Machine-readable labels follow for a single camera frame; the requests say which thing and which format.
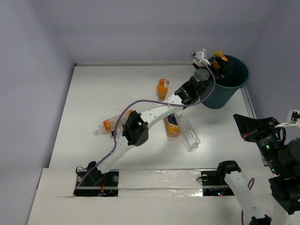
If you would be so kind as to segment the orange drink bottle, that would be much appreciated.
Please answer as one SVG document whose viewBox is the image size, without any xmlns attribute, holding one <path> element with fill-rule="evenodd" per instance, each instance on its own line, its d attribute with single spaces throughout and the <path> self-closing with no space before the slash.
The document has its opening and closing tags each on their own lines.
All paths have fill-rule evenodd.
<svg viewBox="0 0 300 225">
<path fill-rule="evenodd" d="M 217 50 L 213 53 L 214 59 L 213 59 L 213 67 L 215 69 L 221 69 L 222 63 L 227 62 L 228 58 L 224 55 L 223 50 Z"/>
</svg>

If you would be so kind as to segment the crushed clear plastic bottle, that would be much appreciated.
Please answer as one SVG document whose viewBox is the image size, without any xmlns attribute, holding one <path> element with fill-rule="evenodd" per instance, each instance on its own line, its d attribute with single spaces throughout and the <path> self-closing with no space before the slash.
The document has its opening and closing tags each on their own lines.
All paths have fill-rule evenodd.
<svg viewBox="0 0 300 225">
<path fill-rule="evenodd" d="M 180 127 L 181 136 L 182 136 L 183 140 L 185 141 L 187 150 L 193 151 L 201 143 L 195 129 L 193 128 L 190 121 L 186 117 L 184 117 L 181 113 L 177 112 L 175 114 L 175 117 L 176 117 L 177 123 Z"/>
</svg>

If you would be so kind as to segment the tall orange blue-label bottle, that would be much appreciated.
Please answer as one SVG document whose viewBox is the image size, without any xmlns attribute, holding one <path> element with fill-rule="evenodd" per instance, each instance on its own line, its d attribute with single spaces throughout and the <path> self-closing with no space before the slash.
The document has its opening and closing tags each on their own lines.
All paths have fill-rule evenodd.
<svg viewBox="0 0 300 225">
<path fill-rule="evenodd" d="M 177 123 L 174 113 L 165 117 L 165 123 L 166 123 L 167 134 L 170 137 L 177 137 L 181 134 L 181 130 Z"/>
</svg>

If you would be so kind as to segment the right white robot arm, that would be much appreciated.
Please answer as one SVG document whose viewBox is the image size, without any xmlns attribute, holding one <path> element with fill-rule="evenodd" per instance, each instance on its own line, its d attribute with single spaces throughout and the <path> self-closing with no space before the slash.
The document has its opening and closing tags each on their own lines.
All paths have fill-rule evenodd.
<svg viewBox="0 0 300 225">
<path fill-rule="evenodd" d="M 300 140 L 294 138 L 286 141 L 289 128 L 300 127 L 300 112 L 291 111 L 289 121 L 280 123 L 274 117 L 254 119 L 235 114 L 234 120 L 241 138 L 255 143 L 267 164 L 266 168 L 256 169 L 262 172 L 260 178 L 266 180 L 255 182 L 255 188 L 270 188 L 268 199 L 272 202 L 270 215 L 250 190 L 244 180 L 241 168 L 235 161 L 219 163 L 216 179 L 227 184 L 233 191 L 241 207 L 243 225 L 298 225 L 300 223 Z"/>
</svg>

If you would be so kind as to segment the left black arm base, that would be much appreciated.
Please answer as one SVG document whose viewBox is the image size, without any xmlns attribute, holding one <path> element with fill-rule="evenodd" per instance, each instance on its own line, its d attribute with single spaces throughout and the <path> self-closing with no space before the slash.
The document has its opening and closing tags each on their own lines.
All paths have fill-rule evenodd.
<svg viewBox="0 0 300 225">
<path fill-rule="evenodd" d="M 102 174 L 97 168 L 93 169 L 85 179 L 84 176 L 96 164 L 92 161 L 87 168 L 78 166 L 74 195 L 80 197 L 117 197 L 119 171 L 112 170 Z"/>
</svg>

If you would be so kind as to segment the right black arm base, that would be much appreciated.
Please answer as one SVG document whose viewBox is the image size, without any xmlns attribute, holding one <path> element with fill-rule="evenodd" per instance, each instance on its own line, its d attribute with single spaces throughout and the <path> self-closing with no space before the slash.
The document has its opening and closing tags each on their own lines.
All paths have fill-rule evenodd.
<svg viewBox="0 0 300 225">
<path fill-rule="evenodd" d="M 234 196 L 233 191 L 225 182 L 225 175 L 234 171 L 241 172 L 241 168 L 233 160 L 220 162 L 214 170 L 201 171 L 196 181 L 202 184 L 203 196 Z"/>
</svg>

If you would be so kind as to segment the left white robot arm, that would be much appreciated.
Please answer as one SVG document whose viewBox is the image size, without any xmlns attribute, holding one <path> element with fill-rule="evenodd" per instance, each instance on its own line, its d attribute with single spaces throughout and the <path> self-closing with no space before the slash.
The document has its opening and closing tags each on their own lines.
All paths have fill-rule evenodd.
<svg viewBox="0 0 300 225">
<path fill-rule="evenodd" d="M 209 62 L 192 58 L 203 65 L 198 68 L 192 77 L 175 91 L 168 99 L 155 101 L 155 107 L 144 112 L 132 111 L 123 125 L 123 131 L 119 137 L 114 137 L 114 146 L 110 152 L 100 159 L 99 162 L 90 162 L 87 172 L 83 176 L 93 185 L 103 182 L 104 174 L 108 173 L 112 166 L 124 156 L 130 149 L 141 146 L 149 138 L 149 130 L 160 120 L 168 115 L 182 111 L 188 107 L 198 105 L 206 99 L 200 99 L 210 84 L 216 85 L 217 80 L 229 77 L 232 74 L 233 62 L 224 60 L 222 57 L 214 57 L 218 67 Z"/>
</svg>

